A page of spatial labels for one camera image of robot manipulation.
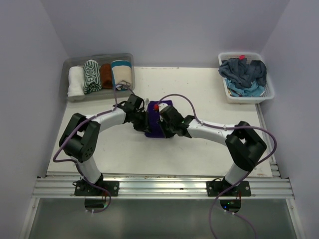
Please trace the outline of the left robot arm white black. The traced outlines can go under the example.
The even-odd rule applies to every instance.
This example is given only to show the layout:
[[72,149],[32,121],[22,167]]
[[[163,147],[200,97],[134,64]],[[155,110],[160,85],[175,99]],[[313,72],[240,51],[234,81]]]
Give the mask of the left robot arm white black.
[[72,115],[59,141],[60,150],[70,156],[82,178],[87,181],[86,190],[96,196],[102,193],[104,184],[93,154],[99,134],[111,127],[132,123],[136,131],[148,132],[148,113],[134,106],[119,106],[96,115]]

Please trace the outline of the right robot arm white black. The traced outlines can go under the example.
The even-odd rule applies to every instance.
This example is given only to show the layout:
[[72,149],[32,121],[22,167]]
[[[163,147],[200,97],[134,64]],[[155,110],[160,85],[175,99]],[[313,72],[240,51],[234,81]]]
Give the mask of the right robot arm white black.
[[201,138],[220,143],[227,147],[233,164],[222,179],[222,190],[234,195],[240,189],[239,181],[249,174],[267,149],[265,142],[245,121],[237,125],[208,125],[197,121],[194,116],[165,116],[160,114],[159,125],[169,135]]

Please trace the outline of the purple towel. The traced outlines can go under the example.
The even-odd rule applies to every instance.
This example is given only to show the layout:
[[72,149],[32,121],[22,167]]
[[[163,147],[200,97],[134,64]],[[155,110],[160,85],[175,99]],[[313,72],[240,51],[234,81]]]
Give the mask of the purple towel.
[[150,101],[147,107],[150,132],[145,132],[145,136],[148,138],[172,138],[174,134],[163,133],[158,121],[160,119],[159,112],[156,110],[158,101]]

